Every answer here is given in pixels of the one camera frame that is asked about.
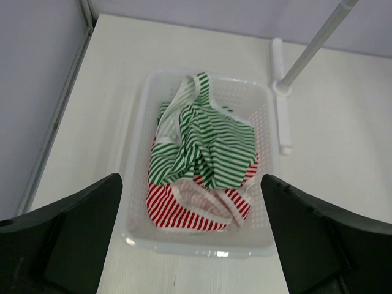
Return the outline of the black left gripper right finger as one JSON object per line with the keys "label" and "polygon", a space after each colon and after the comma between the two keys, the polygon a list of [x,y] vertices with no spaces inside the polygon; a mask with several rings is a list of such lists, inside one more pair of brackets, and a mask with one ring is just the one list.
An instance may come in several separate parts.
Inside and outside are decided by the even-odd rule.
{"label": "black left gripper right finger", "polygon": [[391,224],[274,175],[260,186],[290,293],[391,293]]}

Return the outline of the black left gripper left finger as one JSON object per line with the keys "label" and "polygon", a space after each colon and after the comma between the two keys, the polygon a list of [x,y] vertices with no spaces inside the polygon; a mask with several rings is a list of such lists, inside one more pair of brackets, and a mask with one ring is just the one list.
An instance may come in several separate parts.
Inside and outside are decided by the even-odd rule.
{"label": "black left gripper left finger", "polygon": [[96,293],[122,191],[112,173],[1,221],[1,293]]}

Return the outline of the red striped tank top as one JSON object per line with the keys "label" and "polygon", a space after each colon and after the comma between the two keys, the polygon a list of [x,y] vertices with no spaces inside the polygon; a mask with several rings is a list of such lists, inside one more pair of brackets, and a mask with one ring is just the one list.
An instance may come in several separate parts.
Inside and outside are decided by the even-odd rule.
{"label": "red striped tank top", "polygon": [[255,184],[259,154],[247,168],[243,182],[236,189],[207,189],[206,181],[197,170],[205,168],[205,161],[196,161],[190,178],[173,183],[148,182],[146,208],[153,224],[162,230],[176,233],[200,233],[240,228],[247,219],[252,204],[248,189]]}

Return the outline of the green striped tank top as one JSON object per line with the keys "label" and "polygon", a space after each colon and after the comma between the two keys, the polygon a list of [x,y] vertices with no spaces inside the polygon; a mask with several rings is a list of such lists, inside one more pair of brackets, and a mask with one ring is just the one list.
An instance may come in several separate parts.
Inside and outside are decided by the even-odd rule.
{"label": "green striped tank top", "polygon": [[216,102],[208,73],[186,75],[174,98],[161,103],[150,182],[201,176],[208,189],[233,189],[256,159],[254,128]]}

